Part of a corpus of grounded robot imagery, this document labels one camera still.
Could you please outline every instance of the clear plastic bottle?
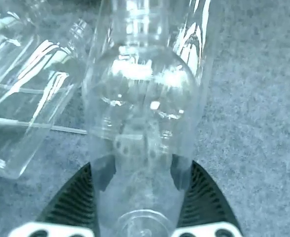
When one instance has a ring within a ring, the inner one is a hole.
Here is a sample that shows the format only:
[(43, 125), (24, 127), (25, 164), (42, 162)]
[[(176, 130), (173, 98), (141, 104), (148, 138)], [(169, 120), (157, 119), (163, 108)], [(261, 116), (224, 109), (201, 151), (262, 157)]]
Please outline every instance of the clear plastic bottle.
[(0, 81), (31, 45), (39, 43), (37, 21), (47, 12), (45, 0), (0, 0)]
[(168, 0), (102, 1), (83, 83), (102, 236), (170, 236), (189, 185), (204, 91), (168, 47), (170, 9)]
[(86, 34), (90, 28), (79, 20), (67, 37), (42, 40), (0, 81), (0, 176), (22, 174), (80, 86)]

